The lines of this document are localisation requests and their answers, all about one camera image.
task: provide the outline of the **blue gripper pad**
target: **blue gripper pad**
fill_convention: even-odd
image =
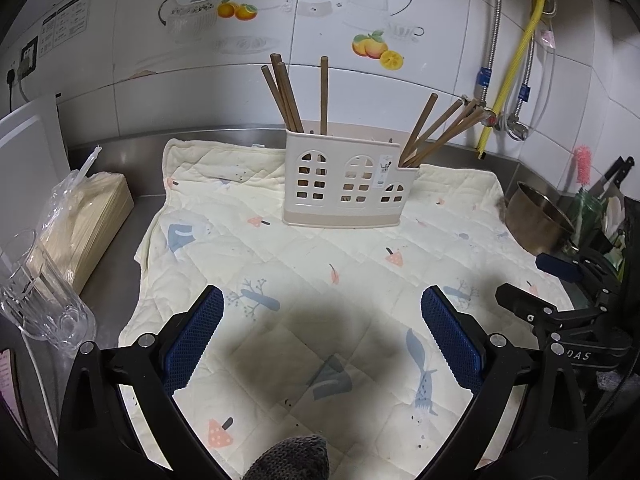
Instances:
[[[467,334],[461,325],[459,314],[436,286],[430,286],[422,294],[422,318],[429,327],[442,355],[462,388],[476,395],[482,387],[484,348],[475,337]],[[473,323],[476,320],[469,316]]]
[[[162,384],[169,396],[184,388],[225,311],[222,292],[207,285],[178,325],[179,334],[164,356]]]
[[[551,254],[540,253],[536,256],[536,267],[567,283],[577,283],[582,279],[582,273],[576,264]]]

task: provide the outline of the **yellow gas pipe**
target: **yellow gas pipe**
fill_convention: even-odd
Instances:
[[[509,95],[509,90],[513,85],[513,80],[515,79],[518,69],[520,68],[520,63],[522,62],[522,58],[525,55],[527,47],[529,46],[529,41],[531,41],[531,36],[536,30],[538,26],[538,22],[542,17],[542,11],[545,8],[545,0],[536,0],[536,7],[533,10],[533,14],[531,15],[531,19],[529,20],[529,25],[524,30],[522,34],[522,38],[520,38],[520,43],[518,44],[518,48],[516,49],[516,53],[511,59],[511,64],[509,65],[509,69],[507,70],[507,75],[502,82],[502,86],[500,87],[500,92],[498,93],[498,97],[495,100],[494,107],[491,110],[495,113],[496,116],[500,114],[502,111],[502,107],[504,106],[504,102],[507,100]],[[484,149],[486,147],[486,142],[489,140],[489,134],[491,133],[491,127],[485,126],[482,130],[482,135],[480,135],[480,140],[478,141],[478,145],[476,146],[476,150],[478,151],[478,158],[482,158],[484,155]]]

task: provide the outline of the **quilted mat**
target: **quilted mat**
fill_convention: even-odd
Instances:
[[[174,399],[232,478],[311,433],[328,442],[333,478],[414,478],[471,399],[422,320],[428,286],[530,348],[529,326],[498,306],[496,287],[571,308],[507,231],[493,173],[423,165],[399,226],[341,230],[283,224],[284,150],[171,140],[162,170],[166,202],[136,253],[140,299],[120,344],[158,332],[207,283],[223,291],[222,322]],[[143,447],[166,464],[124,393]],[[483,460],[500,453],[521,394]]]

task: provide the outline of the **metal backsplash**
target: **metal backsplash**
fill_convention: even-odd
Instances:
[[[116,137],[100,142],[102,151],[92,166],[91,173],[111,171],[122,173],[133,196],[164,194],[162,185],[162,151],[169,139],[216,140],[240,146],[260,144],[266,148],[284,148],[286,133],[279,126],[246,126],[168,130],[130,137]],[[93,151],[96,142],[69,149],[72,169],[82,166]],[[487,153],[478,160],[476,150],[461,146],[445,145],[429,158],[429,164],[446,168],[473,168],[492,171],[509,198],[517,181],[523,180],[556,201],[558,192],[545,180],[521,165],[517,160]]]

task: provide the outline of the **white plastic utensil holder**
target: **white plastic utensil holder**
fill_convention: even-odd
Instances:
[[[418,173],[417,168],[398,168],[408,134],[381,128],[367,131],[352,124],[332,126],[329,133],[345,135],[352,129],[358,137],[388,140],[287,130],[284,222],[324,228],[398,225]]]

